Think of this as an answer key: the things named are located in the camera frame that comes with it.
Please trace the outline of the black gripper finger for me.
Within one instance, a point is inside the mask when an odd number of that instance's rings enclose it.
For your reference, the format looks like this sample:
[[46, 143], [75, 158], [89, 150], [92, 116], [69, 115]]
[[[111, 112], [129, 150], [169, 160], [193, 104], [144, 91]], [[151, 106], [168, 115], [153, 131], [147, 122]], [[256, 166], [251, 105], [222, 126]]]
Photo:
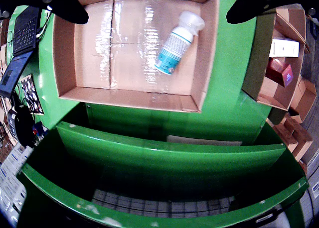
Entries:
[[280, 6], [300, 4], [305, 13], [319, 18], [319, 0], [236, 0], [226, 14], [227, 22], [239, 24]]
[[12, 16], [16, 7], [27, 5], [45, 9], [75, 24], [86, 24], [89, 15], [79, 0], [0, 0], [0, 19]]

